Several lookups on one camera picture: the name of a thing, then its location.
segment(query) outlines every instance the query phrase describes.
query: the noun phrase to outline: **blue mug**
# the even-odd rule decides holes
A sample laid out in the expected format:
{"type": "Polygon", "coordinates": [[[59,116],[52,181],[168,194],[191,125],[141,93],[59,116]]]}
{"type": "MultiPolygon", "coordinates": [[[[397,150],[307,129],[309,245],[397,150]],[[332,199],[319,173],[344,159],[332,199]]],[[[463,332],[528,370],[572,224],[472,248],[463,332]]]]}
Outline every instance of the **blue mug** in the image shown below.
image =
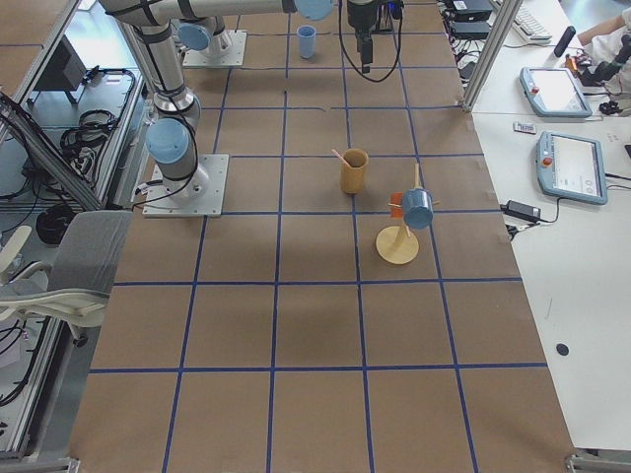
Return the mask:
{"type": "Polygon", "coordinates": [[[403,221],[410,229],[421,230],[429,227],[434,219],[432,194],[417,187],[403,194],[401,200],[403,221]]]}

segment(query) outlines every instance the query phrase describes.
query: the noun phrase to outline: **remote control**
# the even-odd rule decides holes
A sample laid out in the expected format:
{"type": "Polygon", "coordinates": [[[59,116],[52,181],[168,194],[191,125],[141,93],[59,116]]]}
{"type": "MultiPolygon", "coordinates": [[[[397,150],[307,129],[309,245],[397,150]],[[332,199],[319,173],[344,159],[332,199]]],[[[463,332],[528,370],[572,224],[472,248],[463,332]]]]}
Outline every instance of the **remote control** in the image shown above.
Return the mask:
{"type": "Polygon", "coordinates": [[[556,57],[561,57],[561,55],[565,52],[565,49],[568,47],[568,44],[570,44],[574,34],[576,34],[574,27],[568,27],[565,32],[563,32],[561,39],[559,39],[559,43],[554,48],[554,55],[556,57]]]}
{"type": "Polygon", "coordinates": [[[536,135],[536,128],[532,123],[519,123],[518,121],[513,123],[513,130],[520,133],[527,133],[529,135],[536,135]]]}

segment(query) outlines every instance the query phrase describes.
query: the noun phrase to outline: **tablet screen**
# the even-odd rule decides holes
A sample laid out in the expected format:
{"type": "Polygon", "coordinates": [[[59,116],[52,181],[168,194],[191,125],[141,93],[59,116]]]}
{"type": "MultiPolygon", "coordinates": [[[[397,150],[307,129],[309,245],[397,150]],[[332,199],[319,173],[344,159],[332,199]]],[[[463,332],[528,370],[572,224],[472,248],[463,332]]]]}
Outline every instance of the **tablet screen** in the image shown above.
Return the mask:
{"type": "Polygon", "coordinates": [[[554,136],[554,187],[600,197],[594,143],[554,136]]]}
{"type": "Polygon", "coordinates": [[[538,96],[546,110],[583,110],[574,82],[566,71],[532,69],[534,83],[539,87],[538,96]]]}

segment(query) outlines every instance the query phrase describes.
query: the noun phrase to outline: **wooden cup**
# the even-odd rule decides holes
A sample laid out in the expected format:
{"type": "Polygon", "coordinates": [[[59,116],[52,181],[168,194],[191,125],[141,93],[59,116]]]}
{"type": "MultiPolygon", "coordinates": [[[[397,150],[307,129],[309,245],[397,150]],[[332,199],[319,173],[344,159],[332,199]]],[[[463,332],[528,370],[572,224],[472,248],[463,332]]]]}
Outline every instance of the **wooden cup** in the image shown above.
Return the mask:
{"type": "Polygon", "coordinates": [[[351,148],[344,153],[343,158],[349,166],[340,164],[340,186],[347,194],[357,194],[364,188],[368,153],[358,148],[351,148]]]}

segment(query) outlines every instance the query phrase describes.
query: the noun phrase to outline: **wooden base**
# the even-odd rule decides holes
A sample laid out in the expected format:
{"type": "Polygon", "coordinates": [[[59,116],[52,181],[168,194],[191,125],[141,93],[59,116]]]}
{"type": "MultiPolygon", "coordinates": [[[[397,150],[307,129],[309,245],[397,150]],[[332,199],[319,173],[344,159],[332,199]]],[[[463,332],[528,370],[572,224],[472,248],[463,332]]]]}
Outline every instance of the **wooden base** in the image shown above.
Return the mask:
{"type": "Polygon", "coordinates": [[[418,254],[418,249],[416,235],[408,234],[404,225],[387,227],[377,235],[377,252],[389,263],[409,263],[418,254]]]}

